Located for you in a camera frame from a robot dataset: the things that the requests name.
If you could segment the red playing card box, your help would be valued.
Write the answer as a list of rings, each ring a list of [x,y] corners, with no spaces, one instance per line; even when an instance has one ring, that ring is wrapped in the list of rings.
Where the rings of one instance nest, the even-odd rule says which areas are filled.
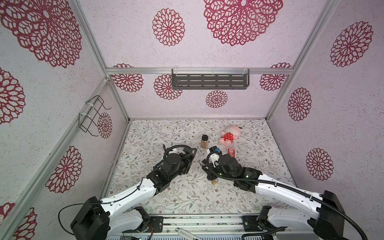
[[[236,150],[232,148],[227,148],[227,154],[229,154],[232,158],[236,157]]]

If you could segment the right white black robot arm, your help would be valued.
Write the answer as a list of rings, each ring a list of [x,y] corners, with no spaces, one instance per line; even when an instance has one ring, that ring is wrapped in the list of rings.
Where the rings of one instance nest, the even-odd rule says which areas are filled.
[[[255,194],[266,195],[307,213],[318,213],[311,223],[315,234],[324,240],[342,240],[345,219],[341,216],[344,209],[337,196],[329,191],[323,194],[310,193],[298,188],[272,180],[262,172],[242,167],[230,155],[211,152],[202,161],[202,168],[207,179],[230,180],[234,186]]]

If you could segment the spice jar with black lid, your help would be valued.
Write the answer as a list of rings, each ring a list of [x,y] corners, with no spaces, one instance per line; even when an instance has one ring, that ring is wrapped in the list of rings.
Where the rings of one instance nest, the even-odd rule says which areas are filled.
[[[208,135],[202,135],[202,138],[201,138],[201,148],[202,149],[208,149],[208,141],[209,141]]]

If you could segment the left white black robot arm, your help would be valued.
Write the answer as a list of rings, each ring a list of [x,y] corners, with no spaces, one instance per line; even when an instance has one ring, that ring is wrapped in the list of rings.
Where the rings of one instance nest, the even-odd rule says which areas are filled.
[[[150,217],[138,204],[166,190],[178,176],[186,175],[197,149],[176,145],[165,150],[162,160],[140,182],[114,196],[91,197],[70,224],[77,240],[105,240],[124,231],[145,231]]]

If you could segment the grey metal wall shelf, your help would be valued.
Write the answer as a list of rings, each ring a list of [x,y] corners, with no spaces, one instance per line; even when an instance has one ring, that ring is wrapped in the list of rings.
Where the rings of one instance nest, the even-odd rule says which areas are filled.
[[[182,74],[172,69],[174,90],[246,90],[250,85],[248,72],[242,74]]]

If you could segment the pink plush toy red dress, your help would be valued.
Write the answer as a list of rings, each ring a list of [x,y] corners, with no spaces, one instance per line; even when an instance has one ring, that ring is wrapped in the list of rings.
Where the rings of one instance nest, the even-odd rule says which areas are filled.
[[[242,129],[236,125],[228,126],[224,131],[221,132],[221,138],[219,143],[223,146],[230,147],[234,140],[237,140],[241,135]]]

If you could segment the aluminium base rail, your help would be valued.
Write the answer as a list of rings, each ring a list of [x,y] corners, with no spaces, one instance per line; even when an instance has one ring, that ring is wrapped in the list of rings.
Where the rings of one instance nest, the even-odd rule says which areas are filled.
[[[150,215],[150,224],[155,233],[171,233],[181,228],[197,234],[248,234],[276,232],[279,240],[319,240],[308,224],[310,217],[300,211],[269,209],[267,214],[208,214],[208,215]]]

